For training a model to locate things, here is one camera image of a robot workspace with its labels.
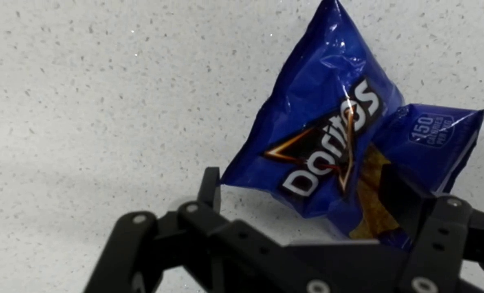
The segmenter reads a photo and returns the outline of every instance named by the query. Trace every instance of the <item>blue chip bag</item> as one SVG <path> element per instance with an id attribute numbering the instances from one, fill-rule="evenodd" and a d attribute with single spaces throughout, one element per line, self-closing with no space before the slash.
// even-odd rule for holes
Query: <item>blue chip bag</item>
<path id="1" fill-rule="evenodd" d="M 344 200 L 349 231 L 362 218 L 362 160 L 401 104 L 341 3 L 323 0 L 222 183 L 268 191 L 304 217 Z"/>
<path id="2" fill-rule="evenodd" d="M 352 238 L 379 238 L 388 246 L 410 248 L 411 240 L 379 200 L 382 168 L 396 165 L 423 189 L 436 196 L 450 192 L 468 163 L 483 121 L 484 111 L 427 104 L 400 108 L 377 132 L 364 160 L 357 183 L 361 223 L 348 226 L 346 218 L 361 215 L 351 215 L 356 207 L 349 202 L 335 204 L 328 218 Z"/>

